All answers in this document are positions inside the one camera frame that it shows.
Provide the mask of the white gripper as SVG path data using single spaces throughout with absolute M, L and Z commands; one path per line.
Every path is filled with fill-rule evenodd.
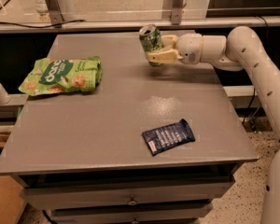
M 165 51 L 155 50 L 146 54 L 151 63 L 174 63 L 177 60 L 183 64 L 197 64 L 200 61 L 203 46 L 203 36 L 200 34 L 184 34 L 178 38 L 177 35 L 163 35 L 161 37 Z

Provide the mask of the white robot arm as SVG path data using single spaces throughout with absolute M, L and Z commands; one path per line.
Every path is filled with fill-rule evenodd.
M 238 26 L 226 36 L 163 35 L 146 58 L 153 63 L 209 63 L 221 70 L 246 70 L 280 143 L 280 70 L 251 28 Z M 280 149 L 270 165 L 260 224 L 280 224 Z

